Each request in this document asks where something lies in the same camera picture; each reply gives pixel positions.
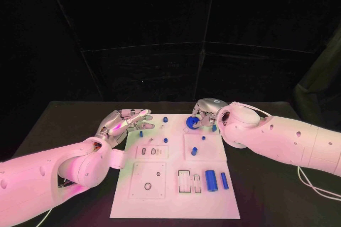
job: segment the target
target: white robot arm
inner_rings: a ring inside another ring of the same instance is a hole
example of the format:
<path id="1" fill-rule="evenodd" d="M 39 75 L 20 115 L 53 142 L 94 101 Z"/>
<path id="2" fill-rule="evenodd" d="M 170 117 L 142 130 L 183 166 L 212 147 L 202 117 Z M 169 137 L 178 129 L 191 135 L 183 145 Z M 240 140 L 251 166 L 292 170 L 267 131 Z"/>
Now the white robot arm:
<path id="1" fill-rule="evenodd" d="M 260 155 L 296 166 L 341 176 L 341 133 L 279 116 L 261 118 L 257 108 L 205 98 L 195 105 L 202 119 L 192 129 L 215 121 L 224 141 L 235 148 L 248 147 Z"/>
<path id="2" fill-rule="evenodd" d="M 155 127 L 140 121 L 152 120 L 149 114 L 150 110 L 114 111 L 84 142 L 0 163 L 0 227 L 33 218 L 95 187 L 110 167 L 124 167 L 124 151 L 113 147 L 127 131 Z M 58 175 L 68 180 L 59 186 Z"/>

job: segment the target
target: cable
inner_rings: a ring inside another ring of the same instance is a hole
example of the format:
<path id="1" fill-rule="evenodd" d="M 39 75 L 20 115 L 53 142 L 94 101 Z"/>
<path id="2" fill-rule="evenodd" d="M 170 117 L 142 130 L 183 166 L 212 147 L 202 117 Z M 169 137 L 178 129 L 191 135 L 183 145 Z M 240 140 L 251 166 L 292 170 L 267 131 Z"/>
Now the cable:
<path id="1" fill-rule="evenodd" d="M 300 178 L 299 172 L 302 172 L 303 177 L 305 177 L 308 183 L 303 182 L 303 180 L 302 180 L 302 178 Z M 316 188 L 316 187 L 311 184 L 311 181 L 309 181 L 309 179 L 308 179 L 308 177 L 306 177 L 306 175 L 305 175 L 305 173 L 303 173 L 303 171 L 302 171 L 302 169 L 300 169 L 299 166 L 298 166 L 298 177 L 299 177 L 302 183 L 303 183 L 306 186 L 309 186 L 309 187 L 313 189 L 313 191 L 315 191 L 321 196 L 324 196 L 324 197 L 326 197 L 326 198 L 329 198 L 329 199 L 332 199 L 332 200 L 341 201 L 341 198 L 335 198 L 335 197 L 326 196 L 326 195 L 324 195 L 322 193 L 318 192 L 318 190 L 319 190 L 319 191 L 322 191 L 322 192 L 325 192 L 325 193 L 328 193 L 328 194 L 331 194 L 331 195 L 334 195 L 334 196 L 341 197 L 341 195 L 338 195 L 338 194 L 335 194 L 335 193 L 332 193 L 332 192 L 329 192 L 329 191 L 326 191 L 326 190 L 324 190 L 324 189 L 321 189 L 321 188 Z"/>
<path id="2" fill-rule="evenodd" d="M 256 108 L 256 107 L 253 107 L 253 106 L 250 106 L 250 105 L 246 105 L 246 104 L 243 104 L 243 103 L 233 102 L 231 105 L 241 105 L 241 106 L 244 106 L 244 107 L 248 107 L 248 108 L 253 109 L 253 110 L 260 111 L 264 115 L 272 116 L 269 113 L 266 113 L 264 111 L 261 111 L 259 108 Z"/>
<path id="3" fill-rule="evenodd" d="M 36 227 L 39 227 L 39 225 L 40 225 L 40 224 L 42 224 L 42 222 L 45 221 L 45 219 L 46 219 L 46 217 L 48 217 L 48 215 L 49 215 L 49 213 L 50 213 L 52 209 L 53 209 L 53 208 L 50 208 L 50 210 L 48 211 L 48 214 L 45 215 L 45 218 L 42 219 L 42 221 L 40 221 L 40 223 L 37 224 L 37 226 L 36 226 Z"/>

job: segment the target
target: white platform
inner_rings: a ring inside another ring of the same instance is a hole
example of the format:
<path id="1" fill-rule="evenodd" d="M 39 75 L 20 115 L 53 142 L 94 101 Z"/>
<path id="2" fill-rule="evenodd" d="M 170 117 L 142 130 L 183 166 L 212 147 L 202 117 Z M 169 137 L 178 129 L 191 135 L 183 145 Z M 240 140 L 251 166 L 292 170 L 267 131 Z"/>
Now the white platform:
<path id="1" fill-rule="evenodd" d="M 240 219 L 218 130 L 212 132 L 209 127 L 191 130 L 185 124 L 188 116 L 153 114 L 150 123 L 156 125 L 155 129 L 143 130 L 143 137 L 139 131 L 129 133 L 127 163 L 120 171 L 110 218 Z M 196 156 L 191 155 L 194 146 Z M 217 192 L 208 192 L 205 170 L 209 169 L 215 171 Z M 179 170 L 189 171 L 191 184 L 183 177 L 179 178 Z M 220 176 L 222 172 L 227 190 Z M 198 181 L 194 182 L 194 175 L 199 175 L 201 193 L 195 193 Z M 191 193 L 179 193 L 179 180 L 182 189 L 191 185 Z"/>

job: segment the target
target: black table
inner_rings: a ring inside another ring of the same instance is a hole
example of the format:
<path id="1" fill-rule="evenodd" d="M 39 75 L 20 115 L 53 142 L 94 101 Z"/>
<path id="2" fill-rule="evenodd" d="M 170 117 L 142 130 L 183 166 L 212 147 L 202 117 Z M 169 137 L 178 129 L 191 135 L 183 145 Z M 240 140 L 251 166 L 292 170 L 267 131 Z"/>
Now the black table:
<path id="1" fill-rule="evenodd" d="M 248 104 L 272 115 L 299 119 L 286 102 Z M 14 157 L 84 141 L 94 136 L 101 120 L 116 109 L 149 108 L 152 113 L 191 114 L 194 105 L 194 102 L 53 101 Z M 40 226 L 341 226 L 341 202 L 319 196 L 300 183 L 295 166 L 257 155 L 250 149 L 233 148 L 225 143 L 224 147 L 240 220 L 110 219 L 120 173 L 110 169 L 102 183 L 55 207 Z M 316 187 L 341 193 L 341 177 L 318 170 L 305 170 Z M 43 216 L 45 213 L 19 226 L 35 227 Z"/>

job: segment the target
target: blue knob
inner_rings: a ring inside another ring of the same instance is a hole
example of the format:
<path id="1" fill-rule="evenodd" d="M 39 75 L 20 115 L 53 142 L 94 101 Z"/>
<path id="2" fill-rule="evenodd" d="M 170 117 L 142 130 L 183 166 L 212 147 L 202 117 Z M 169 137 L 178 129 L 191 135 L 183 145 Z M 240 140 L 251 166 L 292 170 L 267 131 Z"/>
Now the blue knob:
<path id="1" fill-rule="evenodd" d="M 192 156 L 195 156 L 195 155 L 196 155 L 196 152 L 198 152 L 198 148 L 196 148 L 196 147 L 194 147 L 194 150 L 192 150 L 192 152 L 191 152 Z"/>

